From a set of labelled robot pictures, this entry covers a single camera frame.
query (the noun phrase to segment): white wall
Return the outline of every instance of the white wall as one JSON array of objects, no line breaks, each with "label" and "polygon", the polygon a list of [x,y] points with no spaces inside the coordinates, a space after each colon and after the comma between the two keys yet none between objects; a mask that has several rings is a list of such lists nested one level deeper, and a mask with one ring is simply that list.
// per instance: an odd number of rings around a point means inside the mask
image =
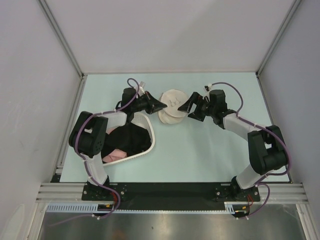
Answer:
[{"label": "white wall", "polygon": [[47,0],[86,73],[255,72],[293,0]]},{"label": "white wall", "polygon": [[270,112],[320,224],[320,1],[303,1],[261,75]]},{"label": "white wall", "polygon": [[2,0],[0,34],[1,235],[19,204],[29,219],[80,80],[36,0]]}]

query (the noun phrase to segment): purple cable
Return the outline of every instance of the purple cable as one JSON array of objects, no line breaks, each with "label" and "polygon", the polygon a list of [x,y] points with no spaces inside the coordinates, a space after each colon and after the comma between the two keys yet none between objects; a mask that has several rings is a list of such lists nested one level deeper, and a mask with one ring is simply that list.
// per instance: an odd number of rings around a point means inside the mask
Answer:
[{"label": "purple cable", "polygon": [[265,186],[265,187],[267,187],[267,188],[268,188],[268,194],[267,194],[267,196],[266,196],[266,198],[265,198],[264,203],[263,203],[257,210],[255,210],[253,213],[250,213],[250,214],[248,215],[248,216],[252,216],[252,215],[256,214],[257,212],[259,212],[259,211],[267,204],[267,201],[269,200],[269,197],[270,197],[270,193],[271,193],[270,187],[269,187],[266,183],[263,183],[263,182],[261,182],[261,181],[264,180],[267,176],[270,176],[270,175],[272,175],[272,176],[282,176],[282,175],[287,174],[287,173],[290,171],[290,169],[291,169],[292,158],[291,158],[291,155],[290,155],[290,153],[289,153],[289,150],[288,150],[287,146],[285,145],[285,143],[284,143],[276,134],[274,134],[272,131],[270,131],[269,129],[266,129],[266,128],[263,127],[263,126],[254,124],[253,122],[251,122],[251,121],[249,121],[249,120],[247,120],[247,119],[244,119],[244,118],[242,118],[241,116],[239,116],[239,112],[240,112],[240,110],[242,109],[242,107],[244,106],[244,99],[243,99],[241,93],[238,91],[238,89],[236,89],[236,88],[235,88],[233,85],[231,85],[230,83],[227,83],[227,82],[224,82],[224,81],[215,82],[215,83],[212,84],[212,86],[213,86],[213,85],[218,85],[218,84],[224,84],[224,85],[230,86],[230,87],[233,88],[233,89],[236,91],[236,93],[239,95],[240,100],[241,100],[241,106],[239,107],[239,109],[238,109],[238,110],[236,111],[236,113],[235,113],[235,114],[236,114],[236,117],[237,117],[238,119],[240,119],[242,122],[244,122],[244,123],[246,123],[246,124],[249,124],[249,125],[251,125],[251,126],[254,126],[255,128],[258,128],[258,129],[260,129],[260,130],[263,130],[263,131],[267,132],[268,134],[270,134],[271,136],[273,136],[273,137],[281,144],[281,146],[283,147],[284,152],[285,152],[285,154],[286,154],[286,156],[287,156],[287,158],[288,158],[287,168],[286,168],[286,170],[285,170],[284,172],[266,174],[266,175],[262,176],[258,181],[256,181],[256,182],[254,183],[254,185],[257,186],[257,187],[258,187],[258,186]]},{"label": "purple cable", "polygon": [[263,182],[260,182],[257,185],[258,186],[265,186],[268,189],[268,194],[267,194],[263,204],[259,208],[257,208],[254,212],[250,213],[248,216],[255,215],[257,212],[259,212],[267,204],[267,202],[269,200],[269,197],[270,197],[271,190],[270,190],[270,187],[267,184],[265,184]]},{"label": "purple cable", "polygon": [[[215,83],[213,83],[213,84],[211,84],[211,85],[213,86],[213,85],[217,85],[217,84],[228,85],[228,86],[230,86],[231,88],[233,88],[233,89],[236,91],[236,93],[239,95],[240,100],[241,100],[241,106],[240,106],[239,109],[236,111],[236,116],[237,116],[238,119],[240,119],[242,122],[244,122],[244,123],[246,123],[246,124],[249,124],[249,125],[251,125],[251,126],[253,126],[253,127],[256,127],[256,128],[258,128],[258,129],[260,129],[260,130],[263,130],[263,131],[267,132],[268,134],[270,134],[271,136],[273,136],[273,137],[281,144],[281,146],[283,147],[284,152],[285,152],[285,154],[286,154],[286,156],[287,156],[287,158],[288,158],[288,164],[287,164],[286,170],[285,170],[284,172],[281,172],[281,173],[269,173],[269,174],[267,174],[266,176],[282,176],[282,175],[286,175],[286,174],[290,171],[290,169],[291,169],[292,158],[291,158],[291,155],[290,155],[289,150],[288,150],[287,146],[285,145],[285,143],[280,139],[280,137],[278,137],[276,134],[274,134],[274,133],[273,133],[272,131],[270,131],[269,129],[266,129],[266,128],[263,127],[263,126],[254,124],[253,122],[251,122],[251,121],[249,121],[249,120],[246,120],[246,119],[242,118],[241,116],[239,116],[239,112],[240,112],[240,110],[242,109],[242,107],[244,106],[244,99],[243,99],[241,93],[238,91],[238,89],[236,89],[236,88],[235,88],[233,85],[231,85],[230,83],[224,82],[224,81],[215,82]],[[266,176],[263,176],[262,178],[260,178],[260,179],[255,183],[255,185],[257,185],[257,184],[260,183],[263,179],[265,179]]]},{"label": "purple cable", "polygon": [[[126,81],[127,84],[128,84],[130,87],[132,87],[132,88],[133,88],[133,86],[129,83],[130,80],[133,80],[133,81],[136,83],[137,89],[139,90],[139,83],[137,82],[137,80],[135,80],[134,78],[128,78],[128,80]],[[80,135],[81,135],[81,133],[83,132],[83,130],[85,129],[85,127],[86,127],[86,125],[88,124],[88,122],[89,122],[92,118],[94,118],[94,117],[96,117],[96,116],[100,116],[100,115],[104,115],[104,114],[111,114],[111,113],[114,113],[114,112],[119,112],[119,111],[121,111],[122,109],[126,108],[127,106],[129,106],[129,104],[131,104],[131,103],[136,99],[136,97],[137,97],[137,95],[138,95],[138,90],[136,91],[136,93],[135,93],[135,95],[132,97],[132,99],[131,99],[127,104],[125,104],[124,106],[118,108],[118,109],[115,110],[115,111],[105,111],[105,112],[102,112],[102,113],[99,112],[99,113],[92,114],[90,117],[87,118],[87,120],[84,121],[84,123],[82,124],[82,126],[81,126],[80,129],[79,129],[78,134],[76,135],[75,145],[74,145],[75,153],[76,153],[80,158],[82,158],[83,160],[86,160],[86,157],[83,156],[81,153],[79,153],[78,144],[79,144]],[[120,202],[121,202],[120,195],[119,195],[119,193],[118,193],[117,191],[113,190],[112,188],[107,187],[107,186],[103,186],[102,184],[98,183],[98,182],[92,177],[92,175],[91,175],[91,173],[90,173],[90,171],[89,171],[89,168],[88,168],[88,164],[87,164],[86,161],[84,162],[84,167],[85,167],[85,171],[86,171],[87,175],[89,176],[89,178],[91,178],[91,180],[92,180],[97,186],[99,186],[99,187],[101,187],[101,188],[104,188],[104,189],[106,189],[106,190],[109,190],[109,191],[115,193],[115,195],[116,195],[116,197],[117,197],[117,199],[118,199],[117,205],[116,205],[110,212],[108,212],[108,213],[107,213],[106,215],[104,215],[104,216],[99,217],[99,219],[105,219],[105,218],[109,217],[110,214],[112,214],[112,213],[113,213],[115,210],[117,210],[118,207],[120,206]],[[54,226],[56,226],[56,225],[63,224],[63,223],[69,222],[69,221],[71,221],[71,220],[78,219],[78,218],[82,218],[82,217],[92,217],[92,214],[77,215],[77,216],[74,216],[74,217],[71,217],[71,218],[68,218],[68,219],[65,219],[65,220],[62,220],[62,221],[53,223],[53,224],[49,224],[48,226],[49,226],[49,227],[54,227]]]}]

